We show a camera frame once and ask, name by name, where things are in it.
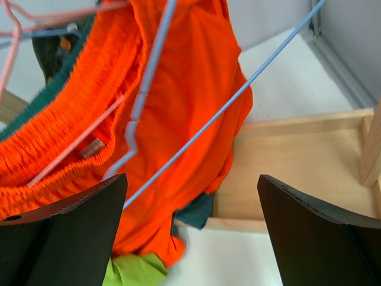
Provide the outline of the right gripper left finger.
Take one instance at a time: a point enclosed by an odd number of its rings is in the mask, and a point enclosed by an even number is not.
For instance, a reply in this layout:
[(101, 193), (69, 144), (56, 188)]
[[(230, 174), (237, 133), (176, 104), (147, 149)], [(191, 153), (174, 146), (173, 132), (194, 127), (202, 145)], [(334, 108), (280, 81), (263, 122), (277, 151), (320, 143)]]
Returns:
[(116, 175), (1, 220), (1, 285), (102, 285), (126, 191)]

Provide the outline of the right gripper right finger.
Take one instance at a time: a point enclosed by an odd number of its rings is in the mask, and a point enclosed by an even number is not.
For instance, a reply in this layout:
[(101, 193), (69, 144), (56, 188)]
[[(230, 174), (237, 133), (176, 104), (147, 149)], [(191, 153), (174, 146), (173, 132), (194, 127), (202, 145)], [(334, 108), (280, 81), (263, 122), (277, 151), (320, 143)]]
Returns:
[(380, 285), (380, 219), (270, 175), (257, 190), (283, 285)]

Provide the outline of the lime green shorts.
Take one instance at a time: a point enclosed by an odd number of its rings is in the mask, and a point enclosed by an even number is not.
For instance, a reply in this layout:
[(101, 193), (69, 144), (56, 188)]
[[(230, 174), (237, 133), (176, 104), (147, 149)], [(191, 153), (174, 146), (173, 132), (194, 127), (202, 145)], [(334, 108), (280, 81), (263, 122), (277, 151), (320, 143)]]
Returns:
[(160, 285), (168, 271), (160, 258), (154, 254), (126, 254), (110, 259), (103, 285)]

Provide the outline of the orange shorts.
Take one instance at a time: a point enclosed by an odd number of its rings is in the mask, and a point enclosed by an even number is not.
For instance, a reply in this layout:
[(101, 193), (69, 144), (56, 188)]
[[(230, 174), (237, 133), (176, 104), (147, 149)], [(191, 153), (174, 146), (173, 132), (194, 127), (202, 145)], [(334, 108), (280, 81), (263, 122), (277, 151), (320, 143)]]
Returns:
[[(164, 1), (99, 13), (63, 90), (1, 142), (1, 217), (98, 184), (128, 151), (124, 138)], [(179, 1), (136, 130), (120, 168), (133, 195), (245, 83), (226, 1)], [(112, 254), (155, 253), (167, 267), (185, 252), (173, 213), (216, 191), (252, 108), (247, 89), (121, 216)]]

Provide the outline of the pink wire hanger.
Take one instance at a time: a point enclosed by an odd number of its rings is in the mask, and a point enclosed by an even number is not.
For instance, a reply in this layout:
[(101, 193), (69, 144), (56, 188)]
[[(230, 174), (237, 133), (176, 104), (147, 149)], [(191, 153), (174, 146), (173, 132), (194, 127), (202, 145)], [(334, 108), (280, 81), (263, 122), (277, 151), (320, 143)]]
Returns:
[(135, 80), (141, 37), (132, 6), (98, 14), (63, 89), (1, 141), (1, 190), (27, 184), (60, 155)]

